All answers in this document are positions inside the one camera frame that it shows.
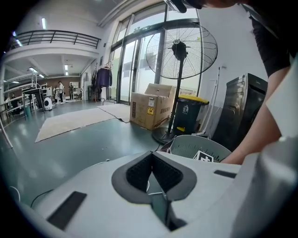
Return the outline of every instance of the fan pole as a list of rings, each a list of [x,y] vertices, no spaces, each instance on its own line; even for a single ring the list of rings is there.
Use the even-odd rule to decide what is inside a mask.
[[[184,60],[180,61],[179,74],[178,74],[178,80],[177,80],[177,89],[176,89],[176,94],[175,94],[171,119],[169,121],[169,127],[168,127],[168,131],[167,131],[168,135],[171,133],[171,129],[172,129],[173,121],[174,121],[174,116],[175,116],[175,112],[176,112],[176,108],[177,108],[177,102],[178,102],[181,79],[182,79],[183,62],[184,62]]]

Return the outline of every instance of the floor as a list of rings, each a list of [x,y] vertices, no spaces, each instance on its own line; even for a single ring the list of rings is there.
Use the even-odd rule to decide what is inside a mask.
[[[158,144],[152,139],[150,131],[118,119],[35,143],[48,117],[95,108],[101,104],[86,101],[65,103],[45,114],[42,111],[33,112],[27,120],[19,119],[5,128],[14,147],[9,149],[4,139],[0,138],[2,174],[8,186],[19,190],[22,203],[30,205],[37,195],[58,187],[91,165],[157,149]],[[149,181],[149,192],[160,192],[152,176]]]

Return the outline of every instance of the black t-shirt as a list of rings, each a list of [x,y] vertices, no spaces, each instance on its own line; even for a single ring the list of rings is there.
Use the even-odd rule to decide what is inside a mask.
[[[269,77],[289,66],[289,54],[294,57],[297,53],[296,9],[287,0],[279,5],[271,0],[251,0],[249,6],[258,13],[251,14],[257,19],[252,18],[253,33]]]

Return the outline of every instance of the gray laundry basket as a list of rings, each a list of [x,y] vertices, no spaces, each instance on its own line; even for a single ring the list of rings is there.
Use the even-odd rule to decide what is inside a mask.
[[[231,151],[217,142],[200,136],[183,135],[174,138],[168,152],[186,158],[194,158],[198,151],[202,151],[214,158],[214,162],[225,159]]]

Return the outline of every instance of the forearm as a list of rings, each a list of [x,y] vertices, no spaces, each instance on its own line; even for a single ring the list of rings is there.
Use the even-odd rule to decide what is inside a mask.
[[[267,94],[254,123],[241,144],[230,156],[222,161],[223,163],[240,165],[246,155],[260,152],[266,145],[279,139],[281,136],[279,128],[266,106],[266,101],[274,93],[288,70],[289,67],[281,69],[269,77]]]

